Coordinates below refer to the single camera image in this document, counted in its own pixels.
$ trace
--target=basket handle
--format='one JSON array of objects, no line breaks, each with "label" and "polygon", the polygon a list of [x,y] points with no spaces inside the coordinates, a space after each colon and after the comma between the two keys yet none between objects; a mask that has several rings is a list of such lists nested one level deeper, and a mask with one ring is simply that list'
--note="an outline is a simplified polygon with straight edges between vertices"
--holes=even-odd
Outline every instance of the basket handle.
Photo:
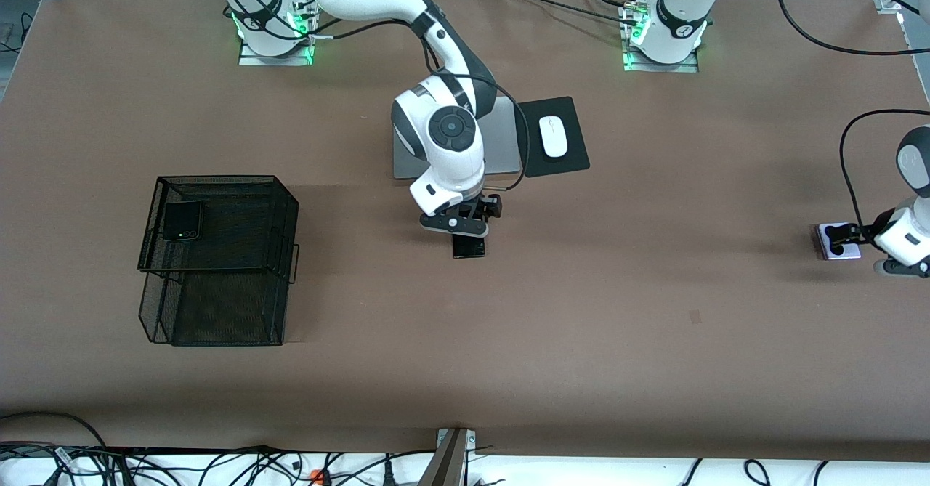
[{"label": "basket handle", "polygon": [[288,281],[288,284],[294,284],[296,282],[296,266],[300,262],[300,245],[294,243],[294,271],[291,273],[291,278]]}]

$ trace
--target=mesh basket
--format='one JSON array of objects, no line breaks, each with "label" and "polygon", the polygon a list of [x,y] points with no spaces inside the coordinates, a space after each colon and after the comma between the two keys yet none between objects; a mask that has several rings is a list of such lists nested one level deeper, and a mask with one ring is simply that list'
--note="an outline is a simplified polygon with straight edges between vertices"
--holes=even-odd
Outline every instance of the mesh basket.
[{"label": "mesh basket", "polygon": [[[196,203],[183,215],[195,238],[166,234],[177,228],[176,203]],[[159,177],[139,255],[149,340],[282,344],[298,207],[273,176]]]}]

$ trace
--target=brown table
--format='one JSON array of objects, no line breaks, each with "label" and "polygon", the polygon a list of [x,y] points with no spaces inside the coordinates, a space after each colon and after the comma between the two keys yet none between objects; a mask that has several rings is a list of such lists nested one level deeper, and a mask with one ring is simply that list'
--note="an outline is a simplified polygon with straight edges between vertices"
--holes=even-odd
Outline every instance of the brown table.
[{"label": "brown table", "polygon": [[[453,260],[391,179],[391,99],[426,73],[403,27],[239,67],[222,0],[44,2],[0,105],[0,408],[114,445],[402,450],[467,424],[501,453],[926,459],[930,284],[808,238],[852,217],[844,124],[926,108],[910,58],[719,0],[700,73],[625,73],[612,23],[437,1],[518,99],[574,97],[591,155],[505,195],[482,260]],[[870,0],[788,1],[831,42],[903,45]],[[909,192],[894,148],[923,122],[852,132],[869,218]],[[146,340],[135,264],[172,174],[275,174],[299,199],[285,346]]]}]

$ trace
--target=white mouse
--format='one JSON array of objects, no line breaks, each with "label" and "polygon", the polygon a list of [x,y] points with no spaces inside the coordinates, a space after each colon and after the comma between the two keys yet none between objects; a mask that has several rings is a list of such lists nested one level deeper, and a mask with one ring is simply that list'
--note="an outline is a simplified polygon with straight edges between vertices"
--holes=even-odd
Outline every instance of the white mouse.
[{"label": "white mouse", "polygon": [[542,136],[542,151],[550,158],[561,158],[568,151],[565,126],[559,116],[539,118],[539,134]]}]

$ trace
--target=black mouse pad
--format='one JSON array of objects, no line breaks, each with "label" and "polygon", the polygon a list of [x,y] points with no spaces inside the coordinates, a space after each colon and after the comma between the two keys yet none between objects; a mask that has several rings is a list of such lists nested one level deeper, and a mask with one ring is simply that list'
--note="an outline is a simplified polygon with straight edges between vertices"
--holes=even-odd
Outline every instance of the black mouse pad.
[{"label": "black mouse pad", "polygon": [[[575,112],[575,102],[572,101],[572,98],[557,97],[541,101],[521,102],[520,107],[524,111],[526,123],[529,125],[527,138],[527,132],[524,125],[522,125],[520,114],[515,115],[517,141],[520,145],[520,156],[525,161],[526,177],[564,174],[567,171],[591,168],[591,161],[588,161],[588,151],[584,147],[584,138],[581,137],[578,113]],[[545,116],[557,116],[562,119],[568,149],[561,158],[550,158],[542,149],[539,119],[545,118]]]}]

